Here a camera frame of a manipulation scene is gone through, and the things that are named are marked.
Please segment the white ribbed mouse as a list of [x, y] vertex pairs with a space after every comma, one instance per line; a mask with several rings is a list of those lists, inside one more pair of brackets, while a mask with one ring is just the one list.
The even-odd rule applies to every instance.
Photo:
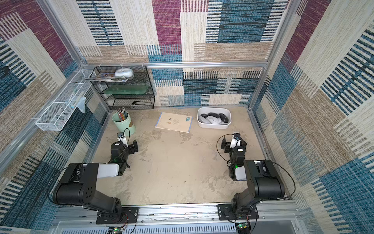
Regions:
[[215, 118], [215, 117], [208, 117], [206, 118], [211, 122], [211, 124], [221, 124], [221, 119], [220, 118]]

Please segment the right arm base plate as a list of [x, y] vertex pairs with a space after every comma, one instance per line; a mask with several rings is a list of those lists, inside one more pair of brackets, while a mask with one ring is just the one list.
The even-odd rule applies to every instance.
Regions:
[[232, 204], [224, 203], [216, 205], [219, 220], [254, 220], [259, 218], [256, 206], [234, 208]]

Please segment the grey mouse with buttons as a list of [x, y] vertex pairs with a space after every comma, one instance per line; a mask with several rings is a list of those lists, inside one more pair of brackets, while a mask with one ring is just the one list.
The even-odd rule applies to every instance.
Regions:
[[201, 123], [204, 123], [204, 124], [211, 124], [211, 122], [209, 120], [207, 120], [206, 118], [204, 118], [203, 116], [199, 116], [199, 121]]

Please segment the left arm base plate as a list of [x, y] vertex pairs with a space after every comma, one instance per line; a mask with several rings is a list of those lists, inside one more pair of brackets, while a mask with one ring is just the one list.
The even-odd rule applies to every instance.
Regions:
[[96, 224], [135, 224], [137, 222], [139, 207], [123, 207], [120, 213], [97, 213]]

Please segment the white plastic storage box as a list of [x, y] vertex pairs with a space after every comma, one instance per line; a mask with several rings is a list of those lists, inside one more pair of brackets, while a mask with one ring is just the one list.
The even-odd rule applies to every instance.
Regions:
[[231, 123], [231, 112], [225, 108], [202, 107], [197, 112], [197, 122], [202, 128], [227, 129]]

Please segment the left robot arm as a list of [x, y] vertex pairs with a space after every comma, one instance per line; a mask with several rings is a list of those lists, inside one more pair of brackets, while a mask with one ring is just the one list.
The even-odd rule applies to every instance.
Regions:
[[111, 145], [108, 163], [71, 163], [67, 166], [53, 191], [52, 201], [57, 205], [75, 205], [96, 211], [96, 224], [135, 224], [138, 208], [123, 208], [121, 200], [96, 189], [100, 178], [122, 176], [130, 168], [129, 155], [138, 152], [137, 141], [126, 145], [122, 141]]

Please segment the black mouse with logo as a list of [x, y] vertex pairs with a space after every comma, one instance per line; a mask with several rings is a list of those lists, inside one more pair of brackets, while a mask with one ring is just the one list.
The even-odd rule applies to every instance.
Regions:
[[220, 115], [217, 113], [210, 112], [207, 114], [208, 117], [215, 117], [215, 118], [220, 118]]

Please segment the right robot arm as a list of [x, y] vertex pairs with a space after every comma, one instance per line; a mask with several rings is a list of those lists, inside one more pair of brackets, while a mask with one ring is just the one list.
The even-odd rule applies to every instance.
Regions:
[[245, 158], [246, 142], [239, 133], [234, 133], [230, 142], [226, 140], [227, 136], [220, 138], [220, 149], [229, 154], [229, 177], [233, 181], [246, 182], [247, 188], [235, 194], [229, 205], [218, 205], [220, 220], [256, 219], [259, 217], [256, 205], [262, 201], [282, 199], [284, 184], [271, 160]]

